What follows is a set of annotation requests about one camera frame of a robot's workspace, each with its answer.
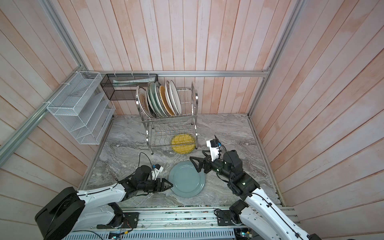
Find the grey blue round plate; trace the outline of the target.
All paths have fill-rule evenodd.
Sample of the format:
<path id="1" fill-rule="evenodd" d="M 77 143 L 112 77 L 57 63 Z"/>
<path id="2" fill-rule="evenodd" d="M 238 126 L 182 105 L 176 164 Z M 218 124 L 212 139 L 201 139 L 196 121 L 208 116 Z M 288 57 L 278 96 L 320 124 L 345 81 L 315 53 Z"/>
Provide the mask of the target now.
<path id="1" fill-rule="evenodd" d="M 171 190 L 174 194 L 182 198 L 192 198 L 204 189 L 206 175 L 203 172 L 197 172 L 191 162 L 184 161 L 171 169 L 168 181 L 173 184 Z"/>

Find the stainless steel dish rack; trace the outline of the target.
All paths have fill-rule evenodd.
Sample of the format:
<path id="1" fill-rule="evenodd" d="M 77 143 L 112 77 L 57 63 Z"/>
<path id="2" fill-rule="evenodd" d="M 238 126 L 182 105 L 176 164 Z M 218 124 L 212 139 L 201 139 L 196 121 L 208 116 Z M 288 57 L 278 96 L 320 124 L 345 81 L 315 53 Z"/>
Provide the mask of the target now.
<path id="1" fill-rule="evenodd" d="M 194 84 L 191 84 L 189 88 L 176 89 L 182 105 L 182 114 L 168 117 L 157 116 L 155 118 L 148 118 L 142 113 L 136 91 L 136 105 L 146 131 L 146 143 L 151 154 L 153 154 L 154 149 L 157 148 L 172 149 L 171 140 L 179 134 L 192 134 L 196 140 L 195 149 L 198 148 L 198 91 Z"/>

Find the orange woven bamboo plate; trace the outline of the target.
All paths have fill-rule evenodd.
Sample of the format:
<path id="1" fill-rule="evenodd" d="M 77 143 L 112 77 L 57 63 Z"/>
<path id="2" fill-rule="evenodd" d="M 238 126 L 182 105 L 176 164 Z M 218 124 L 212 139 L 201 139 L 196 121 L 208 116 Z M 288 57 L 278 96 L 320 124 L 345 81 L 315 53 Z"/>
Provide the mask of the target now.
<path id="1" fill-rule="evenodd" d="M 164 105 L 168 115 L 169 116 L 174 116 L 175 113 L 173 112 L 173 110 L 171 109 L 171 107 L 169 106 L 168 101 L 167 101 L 167 95 L 166 95 L 165 87 L 160 85 L 159 89 L 160 89 L 160 95 L 161 95 L 161 99 L 162 99 L 163 105 Z"/>

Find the white plate dark lettered rim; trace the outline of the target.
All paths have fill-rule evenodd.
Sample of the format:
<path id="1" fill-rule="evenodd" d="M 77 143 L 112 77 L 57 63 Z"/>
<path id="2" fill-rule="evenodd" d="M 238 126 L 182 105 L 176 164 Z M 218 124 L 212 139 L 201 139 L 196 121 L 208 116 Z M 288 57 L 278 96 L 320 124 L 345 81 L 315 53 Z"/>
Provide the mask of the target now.
<path id="1" fill-rule="evenodd" d="M 157 104 L 159 106 L 160 112 L 162 113 L 162 116 L 168 117 L 169 114 L 168 114 L 167 110 L 165 109 L 165 105 L 162 101 L 162 97 L 161 97 L 161 93 L 160 93 L 160 86 L 161 86 L 161 84 L 158 81 L 155 82 Z"/>

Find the white plate green clover outline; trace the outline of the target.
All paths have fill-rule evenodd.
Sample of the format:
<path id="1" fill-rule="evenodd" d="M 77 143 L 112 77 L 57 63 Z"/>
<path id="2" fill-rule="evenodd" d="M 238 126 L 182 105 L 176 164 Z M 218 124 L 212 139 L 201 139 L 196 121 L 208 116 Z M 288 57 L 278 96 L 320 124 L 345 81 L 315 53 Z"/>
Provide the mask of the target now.
<path id="1" fill-rule="evenodd" d="M 180 101 L 180 97 L 178 94 L 178 91 L 176 89 L 176 85 L 173 81 L 170 81 L 169 84 L 169 89 L 170 89 L 170 98 L 171 98 L 171 103 L 174 109 L 174 112 L 176 115 L 181 115 L 182 114 L 182 105 Z"/>

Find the light green flower plate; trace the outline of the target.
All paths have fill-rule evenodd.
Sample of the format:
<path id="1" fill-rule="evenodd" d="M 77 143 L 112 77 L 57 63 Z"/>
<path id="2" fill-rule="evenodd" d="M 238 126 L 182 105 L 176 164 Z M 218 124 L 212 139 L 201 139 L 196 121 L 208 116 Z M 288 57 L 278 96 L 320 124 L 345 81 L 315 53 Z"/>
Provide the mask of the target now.
<path id="1" fill-rule="evenodd" d="M 156 99 L 156 91 L 155 91 L 155 83 L 154 82 L 149 83 L 148 90 L 149 90 L 149 97 L 150 97 L 154 112 L 156 112 L 156 115 L 158 117 L 164 117 L 165 115 L 163 114 L 160 106 L 158 105 L 158 101 Z"/>

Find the cream plate with red flowers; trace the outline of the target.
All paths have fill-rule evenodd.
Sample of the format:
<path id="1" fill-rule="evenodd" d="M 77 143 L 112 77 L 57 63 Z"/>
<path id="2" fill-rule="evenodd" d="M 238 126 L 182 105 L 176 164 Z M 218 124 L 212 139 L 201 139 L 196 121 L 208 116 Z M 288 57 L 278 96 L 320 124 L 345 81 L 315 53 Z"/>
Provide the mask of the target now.
<path id="1" fill-rule="evenodd" d="M 151 107 L 151 99 L 149 96 L 149 89 L 148 88 L 146 89 L 146 100 L 147 100 L 148 109 L 149 109 L 149 112 L 150 112 L 152 118 L 157 117 L 156 112 L 154 112 L 153 108 Z"/>

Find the white plate orange sunburst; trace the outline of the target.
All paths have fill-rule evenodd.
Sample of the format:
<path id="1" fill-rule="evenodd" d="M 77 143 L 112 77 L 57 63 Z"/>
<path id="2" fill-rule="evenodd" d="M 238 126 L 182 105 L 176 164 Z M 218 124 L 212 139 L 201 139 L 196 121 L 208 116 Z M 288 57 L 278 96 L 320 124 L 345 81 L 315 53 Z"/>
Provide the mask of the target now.
<path id="1" fill-rule="evenodd" d="M 137 88 L 137 97 L 138 97 L 138 103 L 140 106 L 140 109 L 142 110 L 142 113 L 147 116 L 148 118 L 151 117 L 148 105 L 147 105 L 147 92 L 143 87 Z"/>

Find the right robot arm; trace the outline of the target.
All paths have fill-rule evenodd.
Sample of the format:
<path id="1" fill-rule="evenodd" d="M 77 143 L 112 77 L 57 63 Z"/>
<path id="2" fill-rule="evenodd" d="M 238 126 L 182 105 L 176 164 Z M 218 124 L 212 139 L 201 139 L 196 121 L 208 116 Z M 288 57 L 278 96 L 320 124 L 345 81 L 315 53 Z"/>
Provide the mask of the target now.
<path id="1" fill-rule="evenodd" d="M 260 184 L 243 170 L 243 161 L 235 150 L 213 160 L 203 151 L 204 158 L 190 157 L 197 172 L 214 171 L 228 179 L 228 187 L 241 199 L 230 207 L 235 222 L 241 222 L 265 240 L 319 240 L 296 225 L 270 200 Z"/>

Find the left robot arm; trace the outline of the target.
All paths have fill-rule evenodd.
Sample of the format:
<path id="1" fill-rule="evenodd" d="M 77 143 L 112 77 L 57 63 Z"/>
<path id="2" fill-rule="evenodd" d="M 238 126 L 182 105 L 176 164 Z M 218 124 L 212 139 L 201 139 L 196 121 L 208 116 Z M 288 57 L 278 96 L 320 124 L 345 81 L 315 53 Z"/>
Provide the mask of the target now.
<path id="1" fill-rule="evenodd" d="M 94 190 L 62 190 L 36 215 L 35 221 L 45 240 L 61 240 L 74 231 L 87 228 L 132 231 L 138 224 L 138 213 L 126 214 L 118 205 L 129 198 L 164 192 L 173 187 L 165 178 L 152 179 L 153 167 L 140 166 L 115 184 Z"/>

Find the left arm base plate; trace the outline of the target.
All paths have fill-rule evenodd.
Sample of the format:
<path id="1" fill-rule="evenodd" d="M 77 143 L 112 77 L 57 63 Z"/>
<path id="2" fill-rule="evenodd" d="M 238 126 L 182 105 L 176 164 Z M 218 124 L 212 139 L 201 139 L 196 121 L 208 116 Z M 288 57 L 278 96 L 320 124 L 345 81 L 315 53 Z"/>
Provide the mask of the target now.
<path id="1" fill-rule="evenodd" d="M 139 215 L 138 212 L 126 212 L 124 213 L 124 221 L 123 221 L 123 229 L 135 229 L 137 228 L 138 221 L 139 221 Z"/>

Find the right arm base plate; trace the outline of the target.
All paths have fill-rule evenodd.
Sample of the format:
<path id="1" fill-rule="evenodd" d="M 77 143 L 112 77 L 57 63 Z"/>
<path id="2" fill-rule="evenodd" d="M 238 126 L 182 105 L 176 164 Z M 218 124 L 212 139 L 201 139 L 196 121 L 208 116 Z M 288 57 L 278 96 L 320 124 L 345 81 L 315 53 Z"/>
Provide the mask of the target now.
<path id="1" fill-rule="evenodd" d="M 242 224 L 230 210 L 215 209 L 214 214 L 217 217 L 218 226 L 238 226 Z"/>

